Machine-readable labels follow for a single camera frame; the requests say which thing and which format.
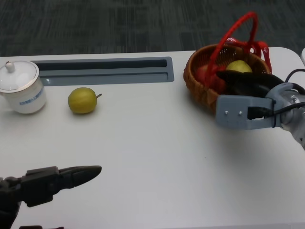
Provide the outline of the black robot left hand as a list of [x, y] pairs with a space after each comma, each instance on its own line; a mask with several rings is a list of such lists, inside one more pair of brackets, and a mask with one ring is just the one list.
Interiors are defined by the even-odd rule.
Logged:
[[46, 167], [28, 170], [22, 177], [0, 179], [0, 227], [10, 229], [21, 202], [34, 207], [51, 202], [63, 189], [71, 189], [97, 177], [101, 166], [79, 166], [58, 169]]

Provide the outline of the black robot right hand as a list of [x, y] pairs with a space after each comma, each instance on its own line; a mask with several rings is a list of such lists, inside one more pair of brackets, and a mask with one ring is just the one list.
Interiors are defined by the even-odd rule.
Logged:
[[224, 80], [224, 94], [264, 98], [271, 89], [284, 81], [273, 74], [218, 71], [216, 75]]

